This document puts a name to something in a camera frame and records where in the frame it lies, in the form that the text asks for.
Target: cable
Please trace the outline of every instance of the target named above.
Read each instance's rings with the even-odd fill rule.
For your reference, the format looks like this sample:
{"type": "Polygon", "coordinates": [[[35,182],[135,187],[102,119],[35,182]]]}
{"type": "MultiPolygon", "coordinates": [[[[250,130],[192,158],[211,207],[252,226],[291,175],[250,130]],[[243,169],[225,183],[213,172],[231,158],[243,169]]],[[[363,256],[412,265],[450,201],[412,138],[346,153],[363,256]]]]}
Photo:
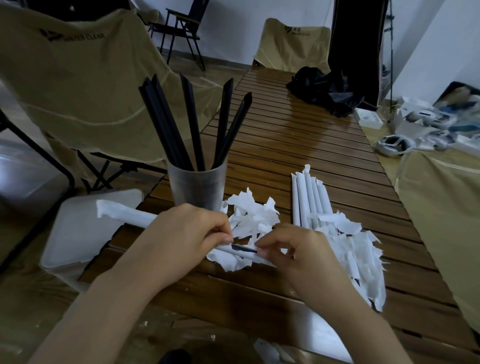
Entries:
{"type": "Polygon", "coordinates": [[[390,0],[390,114],[392,113],[393,105],[393,10],[392,0],[390,0]]]}

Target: wooden slatted table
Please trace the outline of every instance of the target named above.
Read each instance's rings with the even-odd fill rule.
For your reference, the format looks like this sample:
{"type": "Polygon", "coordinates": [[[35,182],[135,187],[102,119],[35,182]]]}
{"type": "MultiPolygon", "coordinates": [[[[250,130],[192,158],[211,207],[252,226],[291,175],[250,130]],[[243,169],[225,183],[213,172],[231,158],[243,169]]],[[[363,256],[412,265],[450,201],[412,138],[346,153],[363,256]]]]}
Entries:
{"type": "MultiPolygon", "coordinates": [[[[452,294],[403,208],[360,126],[308,105],[286,89],[292,74],[250,70],[235,89],[230,116],[247,92],[253,104],[228,155],[225,197],[249,187],[256,201],[272,196],[282,222],[291,222],[290,174],[310,164],[334,210],[362,223],[382,241],[387,300],[381,313],[416,363],[478,363],[479,347],[452,294]]],[[[218,115],[203,130],[215,140],[218,115]]],[[[173,206],[165,178],[140,210],[173,206]]],[[[124,225],[81,277],[110,269],[142,229],[124,225]]],[[[338,336],[271,267],[225,273],[204,260],[151,304],[268,341],[343,358],[338,336]]]]}

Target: floor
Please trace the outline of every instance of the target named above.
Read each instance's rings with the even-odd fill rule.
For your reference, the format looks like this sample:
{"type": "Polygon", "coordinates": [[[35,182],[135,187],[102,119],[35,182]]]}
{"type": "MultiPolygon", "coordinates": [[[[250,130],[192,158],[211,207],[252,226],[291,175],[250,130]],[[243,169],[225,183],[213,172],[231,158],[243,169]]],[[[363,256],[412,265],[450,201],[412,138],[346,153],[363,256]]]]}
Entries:
{"type": "MultiPolygon", "coordinates": [[[[171,68],[191,80],[222,85],[245,70],[206,62],[202,72],[191,60],[173,57],[171,68]]],[[[17,126],[45,149],[38,128],[0,83],[0,107],[17,126]]],[[[115,172],[114,164],[109,173],[115,172]]],[[[130,172],[113,182],[115,189],[148,193],[160,176],[130,172]]],[[[66,187],[65,178],[12,133],[0,134],[0,261],[49,209],[66,187]]],[[[85,191],[79,188],[77,195],[85,191]]],[[[0,276],[0,363],[26,363],[61,319],[77,292],[43,271],[38,263],[53,221],[0,276]]],[[[256,338],[216,327],[160,308],[148,307],[132,330],[118,363],[157,363],[167,350],[185,348],[194,363],[261,363],[256,338]]],[[[289,349],[297,363],[334,363],[318,355],[289,349]]]]}

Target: black metal chair frame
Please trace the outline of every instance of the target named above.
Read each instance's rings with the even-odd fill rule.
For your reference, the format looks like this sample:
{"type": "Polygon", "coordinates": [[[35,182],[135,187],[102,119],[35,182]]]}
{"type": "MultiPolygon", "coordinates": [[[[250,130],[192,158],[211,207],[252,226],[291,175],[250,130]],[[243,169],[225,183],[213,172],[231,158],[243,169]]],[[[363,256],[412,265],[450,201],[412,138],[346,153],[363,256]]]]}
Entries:
{"type": "Polygon", "coordinates": [[[192,53],[193,60],[195,63],[197,63],[197,59],[195,57],[195,53],[193,52],[192,45],[190,44],[190,39],[193,40],[195,43],[195,47],[197,48],[198,52],[198,57],[200,58],[201,62],[201,69],[205,71],[205,63],[204,59],[202,58],[202,54],[200,53],[200,49],[198,48],[197,40],[200,40],[200,37],[197,36],[197,32],[195,31],[194,33],[189,30],[189,27],[187,26],[188,23],[195,23],[197,25],[200,25],[200,22],[197,20],[194,20],[192,18],[189,18],[188,15],[182,14],[180,12],[176,12],[171,9],[167,9],[167,20],[165,21],[165,24],[158,24],[158,23],[149,23],[149,32],[151,32],[150,37],[153,38],[153,33],[163,33],[162,37],[162,44],[160,45],[160,54],[162,54],[163,51],[163,43],[165,42],[165,35],[171,35],[172,36],[172,41],[170,43],[170,50],[168,51],[168,57],[167,57],[167,64],[170,62],[170,57],[172,55],[172,49],[173,49],[173,41],[175,40],[176,36],[182,37],[187,39],[188,46],[190,48],[190,52],[192,53]],[[175,21],[175,26],[170,26],[168,25],[168,19],[170,17],[170,14],[175,16],[176,21],[175,21]]]}
{"type": "Polygon", "coordinates": [[[95,168],[92,162],[90,162],[88,158],[80,150],[77,150],[76,152],[77,152],[78,158],[87,166],[89,170],[91,170],[91,172],[96,177],[96,181],[93,183],[93,185],[90,185],[90,183],[86,179],[82,178],[82,182],[87,190],[87,193],[89,194],[91,192],[100,191],[103,188],[112,190],[113,187],[111,186],[111,183],[115,179],[117,179],[123,173],[128,173],[132,171],[138,172],[138,169],[150,170],[152,172],[167,174],[167,170],[160,167],[154,167],[146,163],[114,158],[103,153],[91,153],[92,156],[105,159],[105,163],[103,164],[102,168],[99,171],[95,168]],[[107,168],[110,165],[110,162],[120,163],[120,169],[107,178],[105,177],[105,173],[107,172],[107,168]]]}
{"type": "Polygon", "coordinates": [[[35,143],[28,135],[22,132],[16,125],[14,125],[7,116],[0,110],[0,133],[9,129],[16,136],[18,136],[24,143],[46,159],[52,166],[58,169],[68,179],[68,187],[63,191],[59,199],[53,204],[53,206],[40,218],[40,220],[33,226],[33,228],[20,240],[5,259],[0,262],[0,274],[3,273],[8,265],[25,249],[30,242],[45,228],[51,217],[56,213],[60,204],[68,197],[75,194],[75,178],[60,162],[52,157],[47,151],[35,143]]]}

